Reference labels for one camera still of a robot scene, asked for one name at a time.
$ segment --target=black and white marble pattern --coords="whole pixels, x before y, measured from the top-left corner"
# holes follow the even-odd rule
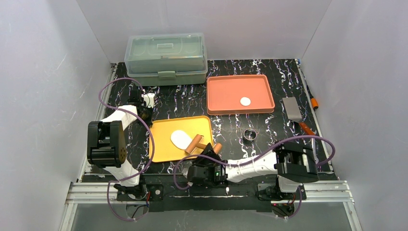
[[[179,85],[146,87],[147,92],[156,94],[154,120],[181,118],[189,116],[208,116],[212,122],[212,131],[215,142],[223,144],[220,155],[222,159],[241,159],[260,154],[276,141],[288,137],[304,135],[299,125],[291,122],[283,109],[284,97],[296,97],[301,109],[304,122],[313,130],[317,131],[315,121],[311,113],[311,107],[307,101],[305,87],[301,81],[299,71],[294,59],[290,60],[218,60],[208,61],[207,76],[228,76],[263,74],[268,77],[269,85],[275,101],[275,111],[270,114],[241,114],[211,116],[207,114],[206,86]],[[124,63],[119,63],[116,78],[127,77]],[[109,97],[109,104],[123,105],[129,91],[136,85],[128,80],[113,84]],[[113,110],[108,109],[105,116]],[[247,147],[242,143],[242,132],[247,128],[258,131],[256,142]],[[148,161],[148,135],[143,125],[132,123],[125,130],[127,142],[128,160],[138,170]],[[311,141],[300,141],[311,144]],[[326,159],[321,142],[317,143],[318,159]],[[175,162],[152,163],[146,173],[173,173]],[[326,164],[321,171],[330,171]],[[91,174],[103,174],[104,172],[93,167]]]

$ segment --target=plastic storage box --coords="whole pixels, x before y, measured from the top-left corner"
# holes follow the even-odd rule
[[[127,75],[143,86],[205,83],[204,35],[131,36],[125,54]]]

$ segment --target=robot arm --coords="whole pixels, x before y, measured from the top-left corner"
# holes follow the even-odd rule
[[[210,144],[201,155],[221,161]],[[254,158],[226,160],[223,161],[226,165],[220,165],[197,157],[189,167],[187,180],[214,187],[226,186],[228,181],[238,183],[247,178],[273,174],[278,175],[279,192],[282,193],[294,193],[301,183],[319,180],[313,150],[301,144],[285,143],[258,160],[254,161]],[[229,166],[248,161],[252,163],[240,167]]]
[[[127,105],[120,106],[139,115],[148,125],[152,124],[155,94],[142,94],[133,90]],[[117,180],[136,174],[138,171],[127,160],[125,136],[123,131],[136,120],[136,117],[116,110],[102,121],[88,125],[87,157],[90,164],[109,171]],[[140,176],[120,182],[121,186],[132,187],[139,184]]]

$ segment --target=white wall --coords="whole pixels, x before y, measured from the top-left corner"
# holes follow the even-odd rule
[[[0,7],[1,230],[58,230],[110,64],[75,0]]]
[[[333,0],[302,60],[364,230],[407,230],[407,9],[406,0]]]
[[[209,59],[301,58],[331,0],[77,0],[105,54],[129,36],[203,32]]]

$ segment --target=small metal bowl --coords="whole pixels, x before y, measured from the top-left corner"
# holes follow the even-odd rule
[[[251,144],[257,136],[257,133],[252,128],[248,128],[243,132],[242,141],[247,144]]]

